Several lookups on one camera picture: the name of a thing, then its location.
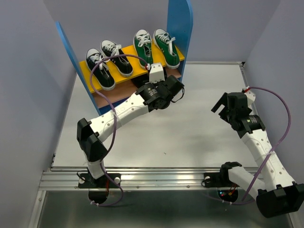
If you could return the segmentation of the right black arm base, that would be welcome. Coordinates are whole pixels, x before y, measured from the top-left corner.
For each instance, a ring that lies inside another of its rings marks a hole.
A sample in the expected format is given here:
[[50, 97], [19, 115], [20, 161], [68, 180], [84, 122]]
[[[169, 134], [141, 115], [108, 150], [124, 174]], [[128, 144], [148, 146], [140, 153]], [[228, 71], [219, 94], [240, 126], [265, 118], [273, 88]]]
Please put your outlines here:
[[230, 188], [234, 187], [235, 184], [231, 182], [228, 175], [221, 174], [220, 172], [206, 172], [203, 173], [204, 177], [201, 182], [203, 187], [206, 188]]

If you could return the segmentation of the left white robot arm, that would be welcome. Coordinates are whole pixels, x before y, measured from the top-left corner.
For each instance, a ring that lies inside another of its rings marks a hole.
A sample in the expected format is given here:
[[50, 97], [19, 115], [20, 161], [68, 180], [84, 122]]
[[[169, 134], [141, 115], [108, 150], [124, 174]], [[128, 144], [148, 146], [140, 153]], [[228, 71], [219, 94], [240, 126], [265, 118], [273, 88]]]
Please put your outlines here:
[[82, 118], [77, 123], [76, 139], [86, 156], [89, 181], [95, 187], [105, 184], [103, 159], [108, 154], [103, 142], [120, 127], [153, 110], [166, 109], [173, 98], [184, 91], [184, 84], [171, 75], [157, 86], [146, 83], [114, 110], [91, 119]]

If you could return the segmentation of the black canvas sneaker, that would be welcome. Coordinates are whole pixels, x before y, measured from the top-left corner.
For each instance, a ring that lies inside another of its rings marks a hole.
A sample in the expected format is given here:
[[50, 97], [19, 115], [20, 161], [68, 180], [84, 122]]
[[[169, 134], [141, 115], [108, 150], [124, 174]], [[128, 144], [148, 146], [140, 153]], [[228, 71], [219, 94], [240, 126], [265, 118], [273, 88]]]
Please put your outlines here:
[[[122, 46], [111, 40], [103, 40], [100, 44], [100, 48], [104, 57], [114, 57], [124, 54], [121, 50]], [[117, 70], [123, 77], [130, 77], [132, 75], [133, 67], [126, 56], [114, 57], [110, 59], [110, 61], [114, 63]]]
[[[86, 53], [86, 64], [90, 71], [93, 70], [95, 65], [104, 59], [104, 55], [97, 49], [91, 48]], [[94, 76], [98, 80], [100, 86], [104, 90], [112, 90], [115, 87], [115, 80], [112, 77], [109, 67], [105, 62], [100, 64], [94, 71]]]

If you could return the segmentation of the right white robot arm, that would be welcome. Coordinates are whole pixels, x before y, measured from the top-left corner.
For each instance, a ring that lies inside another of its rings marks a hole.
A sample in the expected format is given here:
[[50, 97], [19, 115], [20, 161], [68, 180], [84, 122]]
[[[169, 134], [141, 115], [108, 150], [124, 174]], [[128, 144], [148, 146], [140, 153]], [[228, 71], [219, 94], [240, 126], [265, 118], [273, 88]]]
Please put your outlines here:
[[304, 185], [296, 183], [286, 171], [268, 139], [261, 118], [251, 113], [250, 106], [255, 98], [250, 91], [224, 93], [212, 112], [224, 106], [219, 112], [220, 118], [230, 124], [250, 150], [259, 166], [258, 171], [252, 175], [240, 163], [226, 162], [205, 186], [236, 184], [256, 201], [264, 217], [272, 218], [299, 210], [304, 201]]

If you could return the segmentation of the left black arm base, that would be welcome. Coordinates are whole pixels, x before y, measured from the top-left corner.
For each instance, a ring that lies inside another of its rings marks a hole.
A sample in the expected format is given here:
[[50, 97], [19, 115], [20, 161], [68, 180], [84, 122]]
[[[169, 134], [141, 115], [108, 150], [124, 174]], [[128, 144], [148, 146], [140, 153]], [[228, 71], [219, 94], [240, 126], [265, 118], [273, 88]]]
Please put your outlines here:
[[98, 179], [94, 179], [92, 175], [87, 171], [81, 171], [76, 173], [78, 180], [78, 188], [80, 189], [109, 189], [118, 188], [109, 179], [103, 175]]

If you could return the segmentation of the black slip-on shoe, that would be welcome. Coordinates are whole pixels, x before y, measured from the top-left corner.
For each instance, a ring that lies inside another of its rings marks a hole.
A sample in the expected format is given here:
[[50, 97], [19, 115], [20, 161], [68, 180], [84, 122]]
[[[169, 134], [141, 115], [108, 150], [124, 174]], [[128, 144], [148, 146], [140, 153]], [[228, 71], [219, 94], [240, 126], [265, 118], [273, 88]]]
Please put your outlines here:
[[134, 84], [136, 88], [140, 88], [141, 86], [145, 85], [149, 82], [149, 78], [146, 76], [138, 76], [131, 79], [131, 82]]

